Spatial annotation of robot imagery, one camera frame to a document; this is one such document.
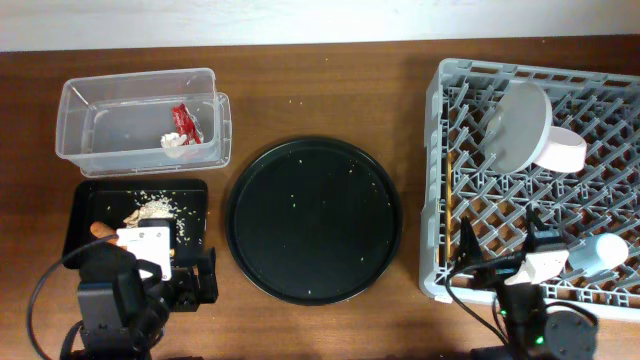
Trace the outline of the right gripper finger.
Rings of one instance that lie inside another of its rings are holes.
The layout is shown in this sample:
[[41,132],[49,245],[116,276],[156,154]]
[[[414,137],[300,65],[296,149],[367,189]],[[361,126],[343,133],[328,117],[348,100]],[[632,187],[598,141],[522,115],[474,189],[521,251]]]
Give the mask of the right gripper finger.
[[526,208],[526,230],[528,237],[537,237],[538,233],[548,230],[531,206]]
[[468,217],[464,217],[460,227],[458,269],[464,270],[472,265],[478,265],[483,261],[483,254],[471,222]]

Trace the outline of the nut shell scraps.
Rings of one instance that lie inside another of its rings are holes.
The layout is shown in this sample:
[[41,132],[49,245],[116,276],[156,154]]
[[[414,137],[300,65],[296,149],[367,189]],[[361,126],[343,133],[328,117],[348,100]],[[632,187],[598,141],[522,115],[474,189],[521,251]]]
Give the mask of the nut shell scraps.
[[126,190],[111,198],[105,210],[115,216],[115,229],[140,227],[144,219],[177,220],[180,240],[204,246],[206,198],[195,190]]

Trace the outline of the blue plastic cup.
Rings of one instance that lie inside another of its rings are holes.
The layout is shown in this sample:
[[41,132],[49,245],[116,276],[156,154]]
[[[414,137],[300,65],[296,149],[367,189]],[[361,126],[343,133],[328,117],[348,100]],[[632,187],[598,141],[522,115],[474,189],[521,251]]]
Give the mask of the blue plastic cup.
[[613,233],[602,233],[586,238],[583,246],[570,252],[568,262],[574,270],[582,270],[585,277],[592,277],[623,264],[628,256],[624,239]]

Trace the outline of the orange carrot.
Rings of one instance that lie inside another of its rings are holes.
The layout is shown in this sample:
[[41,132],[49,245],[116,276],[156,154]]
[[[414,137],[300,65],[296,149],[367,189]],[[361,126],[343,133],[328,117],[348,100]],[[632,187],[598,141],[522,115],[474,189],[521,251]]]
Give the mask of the orange carrot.
[[113,239],[108,240],[109,244],[116,245],[118,241],[118,237],[116,231],[110,226],[102,223],[102,222],[94,222],[90,226],[91,234],[96,238],[104,238],[108,236],[114,236]]

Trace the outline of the pink bowl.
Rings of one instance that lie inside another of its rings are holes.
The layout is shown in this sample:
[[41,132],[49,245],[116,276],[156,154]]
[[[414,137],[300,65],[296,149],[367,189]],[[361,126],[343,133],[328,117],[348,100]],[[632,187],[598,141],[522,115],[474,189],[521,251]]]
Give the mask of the pink bowl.
[[577,133],[552,126],[539,156],[537,166],[557,173],[576,173],[585,166],[586,141]]

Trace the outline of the white tissue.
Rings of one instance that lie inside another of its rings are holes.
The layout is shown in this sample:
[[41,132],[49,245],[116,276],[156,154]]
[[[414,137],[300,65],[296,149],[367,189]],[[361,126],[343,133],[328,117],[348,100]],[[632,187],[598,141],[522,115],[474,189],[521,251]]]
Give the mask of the white tissue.
[[179,158],[184,154],[183,145],[187,140],[186,135],[177,132],[166,133],[160,139],[161,148],[170,158]]

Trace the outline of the wooden chopstick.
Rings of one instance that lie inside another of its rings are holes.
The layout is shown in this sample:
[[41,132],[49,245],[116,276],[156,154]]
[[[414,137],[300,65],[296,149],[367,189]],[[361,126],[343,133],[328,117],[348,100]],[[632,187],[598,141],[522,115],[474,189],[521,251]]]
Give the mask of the wooden chopstick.
[[445,261],[451,257],[451,218],[452,218],[452,154],[447,153],[446,159],[446,206],[445,206]]

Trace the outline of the grey plate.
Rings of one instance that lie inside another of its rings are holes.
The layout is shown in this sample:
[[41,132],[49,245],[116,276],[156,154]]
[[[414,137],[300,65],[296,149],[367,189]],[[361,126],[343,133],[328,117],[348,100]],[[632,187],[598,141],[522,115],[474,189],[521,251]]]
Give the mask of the grey plate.
[[488,121],[483,153],[495,156],[491,169],[499,174],[521,171],[540,155],[552,122],[551,102],[537,84],[511,86]]

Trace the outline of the red snack wrapper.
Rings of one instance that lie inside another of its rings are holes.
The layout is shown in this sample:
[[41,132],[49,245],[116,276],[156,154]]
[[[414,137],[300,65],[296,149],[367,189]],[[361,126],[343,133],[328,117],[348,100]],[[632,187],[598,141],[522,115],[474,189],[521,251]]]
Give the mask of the red snack wrapper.
[[171,109],[177,133],[186,137],[186,144],[201,144],[203,135],[196,119],[189,113],[185,104]]

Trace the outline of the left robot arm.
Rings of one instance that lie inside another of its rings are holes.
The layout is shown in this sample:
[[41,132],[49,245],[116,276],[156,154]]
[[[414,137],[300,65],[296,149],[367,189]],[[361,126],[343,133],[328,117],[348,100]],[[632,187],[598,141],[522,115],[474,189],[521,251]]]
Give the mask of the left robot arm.
[[82,319],[65,336],[62,359],[149,359],[171,313],[216,302],[215,250],[174,265],[172,220],[118,230],[95,222],[89,231],[95,239],[74,255]]

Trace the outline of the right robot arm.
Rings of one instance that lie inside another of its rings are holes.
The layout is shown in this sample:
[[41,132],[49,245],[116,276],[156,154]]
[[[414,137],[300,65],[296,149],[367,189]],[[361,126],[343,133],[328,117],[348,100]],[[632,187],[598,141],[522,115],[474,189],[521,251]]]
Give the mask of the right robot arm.
[[[547,303],[541,284],[556,277],[568,261],[569,250],[560,230],[526,211],[526,237],[514,253],[486,259],[470,220],[461,220],[460,243],[445,289],[453,301],[501,341],[499,346],[475,348],[473,359],[591,359],[597,348],[598,318],[567,301]],[[474,289],[491,289],[492,324],[466,306],[451,289],[459,274],[473,276]]]

